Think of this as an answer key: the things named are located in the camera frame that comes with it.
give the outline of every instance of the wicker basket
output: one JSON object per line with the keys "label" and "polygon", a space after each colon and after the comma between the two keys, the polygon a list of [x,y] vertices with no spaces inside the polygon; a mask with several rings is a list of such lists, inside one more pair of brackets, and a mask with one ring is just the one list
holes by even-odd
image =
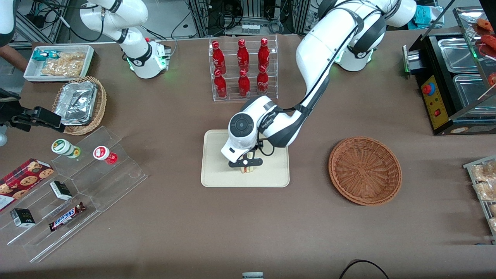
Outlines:
{"label": "wicker basket", "polygon": [[329,174],[337,190],[363,206],[392,200],[401,187],[400,164],[377,140],[353,137],[339,142],[329,157]]}
{"label": "wicker basket", "polygon": [[[105,88],[103,88],[102,84],[96,78],[91,76],[80,77],[75,80],[69,81],[69,83],[81,83],[84,81],[93,82],[98,86],[98,91],[96,96],[97,99],[95,101],[95,108],[93,109],[93,115],[92,115],[93,120],[90,122],[90,124],[86,126],[66,126],[64,130],[64,133],[66,134],[71,134],[74,136],[81,136],[87,134],[93,131],[94,129],[96,129],[100,125],[100,122],[103,119],[103,115],[105,113],[105,106],[107,105],[107,94],[105,92]],[[57,104],[59,103],[61,92],[62,92],[62,88],[59,90],[59,93],[55,97],[55,102],[52,105],[52,112],[55,111]]]}

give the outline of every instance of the acrylic bottle rack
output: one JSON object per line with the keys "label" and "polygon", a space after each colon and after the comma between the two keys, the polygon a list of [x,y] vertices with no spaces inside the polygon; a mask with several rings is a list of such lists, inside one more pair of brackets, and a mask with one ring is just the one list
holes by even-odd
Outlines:
{"label": "acrylic bottle rack", "polygon": [[[101,126],[75,144],[81,148],[77,158],[69,159],[61,155],[53,160],[52,166],[56,173],[0,213],[0,230],[7,244],[22,246],[30,262],[39,262],[145,180],[148,176],[127,155],[119,144],[120,140]],[[94,159],[93,150],[99,145],[116,153],[117,163],[108,165]],[[55,196],[50,187],[50,182],[54,180],[65,183],[72,193],[72,199],[64,201]],[[80,202],[83,202],[86,210],[50,232],[48,224]],[[16,227],[10,216],[14,208],[29,209],[36,225],[30,228]]]}
{"label": "acrylic bottle rack", "polygon": [[[269,76],[269,87],[267,92],[267,97],[271,99],[277,99],[279,96],[278,92],[278,49],[277,49],[277,37],[275,35],[271,36],[249,36],[242,37],[245,39],[246,48],[249,53],[249,71],[248,79],[250,80],[251,94],[249,98],[241,98],[238,87],[238,79],[240,77],[240,68],[238,66],[238,42],[231,41],[230,37],[220,37],[215,39],[210,39],[208,48],[208,58],[210,61],[210,79],[212,81],[212,96],[214,101],[246,101],[251,98],[259,96],[256,92],[256,77],[258,75],[258,50],[260,49],[260,40],[262,38],[267,38],[269,47],[269,68],[267,69],[267,75]],[[227,85],[227,98],[219,98],[217,92],[215,91],[214,84],[214,70],[215,66],[212,60],[213,48],[212,42],[218,41],[219,47],[224,53],[224,58],[226,61],[226,73],[223,75],[226,80]]]}

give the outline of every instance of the yellow control panel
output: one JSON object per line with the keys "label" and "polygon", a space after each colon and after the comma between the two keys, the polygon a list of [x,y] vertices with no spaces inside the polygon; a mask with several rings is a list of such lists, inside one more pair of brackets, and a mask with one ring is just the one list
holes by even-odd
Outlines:
{"label": "yellow control panel", "polygon": [[437,129],[448,122],[449,118],[434,76],[431,76],[422,84],[420,90],[424,96],[424,102],[426,103],[431,123],[433,124],[434,129]]}

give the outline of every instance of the white jar lid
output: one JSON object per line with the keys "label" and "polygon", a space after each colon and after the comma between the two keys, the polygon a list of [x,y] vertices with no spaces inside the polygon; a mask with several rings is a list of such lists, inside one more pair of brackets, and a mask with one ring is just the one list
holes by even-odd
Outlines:
{"label": "white jar lid", "polygon": [[105,146],[101,145],[93,151],[93,157],[95,159],[103,161],[107,159],[110,156],[110,149],[106,148]]}
{"label": "white jar lid", "polygon": [[52,151],[61,155],[67,153],[70,147],[71,147],[70,142],[64,139],[58,139],[54,141],[54,143],[52,143]]}

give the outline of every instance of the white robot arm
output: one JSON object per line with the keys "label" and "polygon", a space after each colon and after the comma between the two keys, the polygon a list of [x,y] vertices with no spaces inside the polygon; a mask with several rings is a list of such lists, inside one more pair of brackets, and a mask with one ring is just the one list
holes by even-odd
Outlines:
{"label": "white robot arm", "polygon": [[231,118],[229,139],[221,149],[230,165],[247,166],[247,160],[240,157],[258,147],[259,133],[274,147],[290,145],[326,90],[336,57],[341,54],[339,64],[346,70],[363,69],[371,50],[382,40],[386,24],[403,26],[415,10],[414,0],[323,0],[319,7],[322,19],[296,50],[307,86],[303,100],[291,109],[282,109],[267,96],[245,103]]}
{"label": "white robot arm", "polygon": [[15,32],[15,12],[19,0],[0,1],[0,47],[12,40]]}
{"label": "white robot arm", "polygon": [[148,19],[148,9],[143,1],[91,0],[85,5],[95,7],[79,10],[83,23],[118,43],[138,77],[152,78],[168,69],[164,46],[147,42],[136,28]]}

